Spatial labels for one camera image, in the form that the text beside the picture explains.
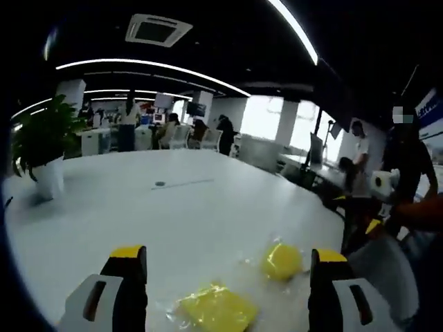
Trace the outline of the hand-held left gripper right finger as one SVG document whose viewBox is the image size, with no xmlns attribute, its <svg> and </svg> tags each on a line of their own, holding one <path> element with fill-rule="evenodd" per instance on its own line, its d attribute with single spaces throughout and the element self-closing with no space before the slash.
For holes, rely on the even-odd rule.
<svg viewBox="0 0 443 332">
<path fill-rule="evenodd" d="M 310 331 L 398 330 L 387 301 L 341 253 L 313 249 L 309 285 Z"/>
</svg>

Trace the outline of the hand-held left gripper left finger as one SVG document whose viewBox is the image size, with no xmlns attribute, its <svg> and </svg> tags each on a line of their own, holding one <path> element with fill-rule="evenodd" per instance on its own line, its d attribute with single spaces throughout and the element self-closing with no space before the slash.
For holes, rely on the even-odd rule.
<svg viewBox="0 0 443 332">
<path fill-rule="evenodd" d="M 147 251 L 115 249 L 66 299 L 58 331 L 145 331 Z"/>
</svg>

